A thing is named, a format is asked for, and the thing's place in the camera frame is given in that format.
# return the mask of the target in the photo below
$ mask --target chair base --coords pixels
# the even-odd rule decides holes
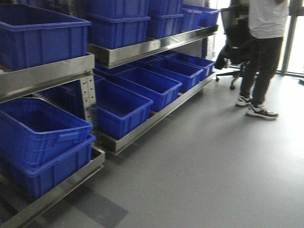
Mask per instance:
[[[234,85],[234,83],[238,80],[238,78],[243,76],[243,73],[245,71],[245,67],[249,62],[244,62],[240,65],[240,70],[237,71],[232,71],[232,72],[227,72],[227,73],[222,73],[222,74],[217,74],[216,75],[216,81],[219,81],[219,77],[218,76],[229,76],[232,75],[233,76],[233,80],[231,81],[230,84],[230,90],[234,90],[236,87]]]

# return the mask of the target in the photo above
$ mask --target crate handle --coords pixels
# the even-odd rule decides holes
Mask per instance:
[[[59,141],[65,141],[65,140],[71,140],[76,139],[79,136],[79,133],[68,133],[68,134],[62,134],[59,137]]]

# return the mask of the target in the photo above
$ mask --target office chair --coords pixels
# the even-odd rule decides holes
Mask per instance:
[[[230,89],[234,90],[234,82],[243,76],[246,65],[249,63],[251,35],[248,27],[249,7],[242,5],[234,5],[221,9],[221,17],[226,35],[226,44],[220,51],[215,63],[216,69],[227,68],[228,59],[231,64],[240,65],[240,70],[217,74],[218,76],[233,76]]]

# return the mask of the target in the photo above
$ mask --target person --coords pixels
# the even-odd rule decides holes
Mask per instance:
[[[249,29],[252,36],[250,63],[247,65],[236,106],[249,106],[248,116],[274,120],[279,115],[263,105],[270,81],[278,67],[285,24],[287,0],[251,0]],[[250,91],[254,84],[252,97]]]

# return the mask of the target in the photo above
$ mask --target stainless steel shelf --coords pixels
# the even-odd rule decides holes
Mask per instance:
[[[179,96],[175,101],[170,103],[168,106],[166,106],[159,112],[154,113],[147,121],[139,125],[137,128],[135,128],[133,131],[128,133],[120,140],[116,140],[112,138],[111,136],[101,132],[97,128],[93,129],[93,134],[96,136],[95,146],[97,148],[102,148],[106,152],[110,152],[114,155],[118,155],[127,146],[132,144],[136,139],[138,139],[149,129],[154,127],[159,121],[164,119],[167,115],[169,115],[179,106],[181,106],[191,97],[193,97],[196,93],[198,93],[207,83],[209,83],[212,80],[212,78],[214,78],[214,76],[215,73],[211,74],[209,77],[198,83],[192,89]]]
[[[92,75],[94,55],[0,75],[0,103]]]
[[[88,44],[88,51],[95,55],[95,61],[107,68],[117,67],[143,57],[206,38],[218,30],[218,25],[180,33],[174,36],[155,39],[140,44],[117,49],[107,49],[95,44]]]
[[[13,184],[0,175],[0,183],[4,185],[3,188],[0,188],[0,195],[14,207],[16,211],[19,211],[18,214],[2,224],[1,228],[22,228],[27,226],[71,191],[97,173],[103,167],[102,163],[104,163],[104,161],[105,152],[93,148],[92,160],[87,165],[29,205],[27,204],[28,199],[16,194]]]

